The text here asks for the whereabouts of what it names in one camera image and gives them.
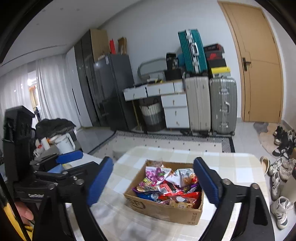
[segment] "checkered tablecloth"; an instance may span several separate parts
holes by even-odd
[[[99,202],[91,207],[91,211],[107,239],[109,241],[198,240],[216,209],[213,204],[208,202],[206,195],[200,221],[194,226],[163,221],[133,211],[123,195],[147,159],[192,163],[198,156],[201,156],[211,169],[216,170],[221,178],[228,178],[234,184],[250,186],[251,183],[258,183],[269,207],[264,173],[259,160],[254,155],[203,153],[140,146],[129,150],[114,164],[113,172]],[[240,206],[241,204],[235,204],[223,240],[230,240]],[[82,236],[75,221],[72,220],[71,224],[77,240],[83,240],[80,239]]]

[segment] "beige suitcase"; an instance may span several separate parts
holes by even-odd
[[[185,79],[189,124],[192,131],[210,131],[211,104],[208,77]]]

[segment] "rug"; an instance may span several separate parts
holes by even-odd
[[[110,138],[93,149],[89,154],[99,158],[104,158],[105,156],[115,158],[113,155],[113,146],[126,145],[127,142],[130,148],[135,146],[151,146],[173,150],[235,152],[231,137],[196,137],[116,131]]]
[[[267,122],[255,122],[253,125],[258,133],[261,145],[270,155],[272,155],[274,149],[277,148],[277,146],[274,144],[273,132],[276,130],[278,125],[279,124],[277,123]]]

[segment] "blue gripper pad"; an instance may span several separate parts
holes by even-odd
[[[102,162],[99,165],[99,172],[96,178],[94,179],[92,185],[89,188],[89,194],[87,197],[87,204],[90,207],[92,204],[97,203],[105,185],[113,171],[113,160],[105,156]]]
[[[210,169],[201,157],[194,160],[193,169],[209,202],[218,207],[222,196],[220,176],[215,170]]]
[[[76,161],[78,159],[81,159],[83,157],[82,151],[72,151],[66,154],[60,154],[56,160],[59,164],[65,164],[71,161]]]

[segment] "sneaker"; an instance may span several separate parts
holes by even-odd
[[[292,171],[293,171],[293,168],[292,169],[286,169],[286,168],[283,168],[282,166],[280,166],[279,168],[279,177],[282,181],[286,182],[289,177],[291,176],[292,174]]]
[[[268,175],[272,176],[274,173],[279,171],[281,164],[283,163],[284,158],[280,157],[273,164],[271,164],[268,168]]]
[[[284,229],[288,225],[287,211],[293,208],[293,203],[285,197],[279,197],[270,205],[271,213],[276,217],[276,225],[279,229]]]
[[[283,160],[283,163],[281,164],[283,168],[285,169],[293,169],[296,164],[296,160],[294,158],[291,158],[289,160]]]
[[[278,133],[282,132],[283,128],[281,126],[277,126],[276,130],[274,131],[273,135],[277,136]]]
[[[294,147],[293,143],[291,141],[289,141],[288,148],[286,148],[286,151],[282,154],[287,160],[292,155],[293,147]]]
[[[279,198],[279,194],[280,194],[279,184],[281,179],[279,177],[279,172],[275,172],[273,174],[273,176],[271,177],[271,181],[272,181],[271,199],[275,201]]]
[[[288,144],[288,134],[283,130],[282,132],[278,133],[276,135],[276,138],[274,140],[274,144],[279,146],[281,143]]]
[[[294,140],[294,136],[295,136],[295,131],[294,130],[288,131],[287,132],[287,135],[288,135],[288,140],[289,141],[293,141]]]
[[[281,148],[281,145],[275,149],[272,154],[274,156],[282,156],[287,151],[286,147]]]

